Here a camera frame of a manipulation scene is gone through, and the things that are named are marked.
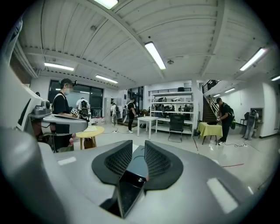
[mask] yellow table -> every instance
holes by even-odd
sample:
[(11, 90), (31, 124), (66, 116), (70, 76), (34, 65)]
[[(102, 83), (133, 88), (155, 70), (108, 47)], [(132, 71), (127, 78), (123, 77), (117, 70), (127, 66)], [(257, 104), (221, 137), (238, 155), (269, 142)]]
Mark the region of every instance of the yellow table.
[(76, 137), (80, 138), (80, 149), (83, 149), (83, 138), (91, 138), (93, 140), (93, 148), (97, 147), (95, 136), (100, 135), (104, 132), (104, 127), (101, 126), (95, 126), (96, 131), (90, 131), (90, 132), (78, 132), (76, 133)]
[(198, 130), (200, 131), (200, 136), (204, 137), (202, 141), (202, 145), (204, 143), (204, 140), (206, 136), (212, 135), (216, 136), (216, 145), (217, 145), (217, 135), (222, 137), (223, 136), (223, 130), (221, 125), (208, 125), (206, 122), (200, 122), (198, 126)]

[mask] white corrugated ceiling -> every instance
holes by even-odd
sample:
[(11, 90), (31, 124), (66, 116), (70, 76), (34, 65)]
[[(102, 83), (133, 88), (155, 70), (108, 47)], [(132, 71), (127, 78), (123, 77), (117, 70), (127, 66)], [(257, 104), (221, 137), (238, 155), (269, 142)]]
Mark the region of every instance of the white corrugated ceiling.
[[(24, 14), (19, 42), (40, 75), (131, 88), (187, 79), (246, 80), (279, 69), (278, 49), (240, 1), (120, 0), (106, 10), (93, 0), (39, 0)], [(144, 48), (153, 41), (160, 70)], [(260, 47), (256, 67), (239, 71)], [(47, 68), (44, 62), (74, 67)], [(108, 84), (99, 74), (117, 80)]]

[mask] black chair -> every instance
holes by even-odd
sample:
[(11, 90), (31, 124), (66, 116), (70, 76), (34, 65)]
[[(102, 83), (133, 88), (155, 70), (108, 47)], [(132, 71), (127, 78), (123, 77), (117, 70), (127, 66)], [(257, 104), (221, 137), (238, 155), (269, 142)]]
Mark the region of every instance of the black chair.
[(181, 142), (182, 142), (182, 134), (184, 131), (184, 114), (171, 114), (170, 115), (170, 125), (169, 125), (169, 137), (170, 138), (170, 131), (181, 132)]

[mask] glossy white floor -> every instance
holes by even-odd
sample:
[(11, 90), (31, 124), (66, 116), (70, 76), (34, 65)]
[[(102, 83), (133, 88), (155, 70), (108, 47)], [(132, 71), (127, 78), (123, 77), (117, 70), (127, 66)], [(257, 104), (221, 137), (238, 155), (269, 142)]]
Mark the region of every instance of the glossy white floor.
[[(115, 128), (110, 124), (103, 126), (105, 131), (96, 137), (97, 146), (102, 146), (122, 140), (133, 140), (133, 149), (139, 145), (144, 145), (148, 140), (148, 132), (140, 129), (140, 136), (137, 136), (137, 127), (133, 128), (134, 133), (128, 134), (126, 126), (118, 125)], [(258, 188), (264, 186), (266, 181), (274, 172), (274, 168), (279, 162), (280, 137), (273, 136), (265, 139), (252, 139), (245, 141), (239, 134), (240, 127), (230, 130), (227, 138), (227, 145), (216, 145), (214, 137), (206, 137), (202, 145), (203, 138), (195, 136), (193, 139), (190, 135), (183, 135), (182, 143), (168, 141), (168, 133), (158, 131), (157, 134), (152, 130), (151, 141), (172, 145), (183, 150), (197, 153), (217, 162), (230, 173), (237, 176), (252, 191), (256, 192)], [(172, 135), (171, 140), (179, 141), (179, 135)], [(80, 139), (74, 142), (75, 150), (80, 149)]]

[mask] white shelving unit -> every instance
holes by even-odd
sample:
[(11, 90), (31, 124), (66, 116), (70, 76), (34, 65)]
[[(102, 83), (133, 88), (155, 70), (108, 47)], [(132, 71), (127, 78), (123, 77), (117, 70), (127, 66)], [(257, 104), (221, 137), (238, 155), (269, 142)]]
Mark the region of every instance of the white shelving unit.
[[(159, 99), (160, 97), (166, 97), (167, 101), (166, 102), (156, 102), (157, 99)], [(172, 102), (171, 99), (174, 98), (183, 98), (183, 101), (175, 101)], [(150, 95), (150, 108), (152, 108), (152, 105), (155, 104), (164, 104), (164, 105), (184, 105), (184, 104), (194, 104), (195, 103), (195, 99), (194, 99), (194, 95), (193, 92), (168, 92), (168, 93), (155, 93), (155, 94), (151, 94)], [(194, 112), (182, 112), (182, 111), (156, 111), (156, 110), (151, 110), (150, 111), (151, 116), (155, 116), (155, 113), (177, 113), (177, 114), (190, 114), (190, 119), (191, 120), (185, 120), (184, 123), (185, 124), (190, 124), (191, 127), (186, 126), (184, 127), (184, 131), (183, 134), (190, 134), (193, 136), (193, 124), (194, 122), (197, 122), (197, 120), (195, 121), (196, 116), (194, 114)], [(157, 119), (158, 121), (163, 121), (163, 124), (159, 124), (157, 125), (157, 129), (159, 131), (167, 131), (169, 132), (169, 122), (170, 122), (170, 118), (162, 118), (162, 117), (158, 117)]]

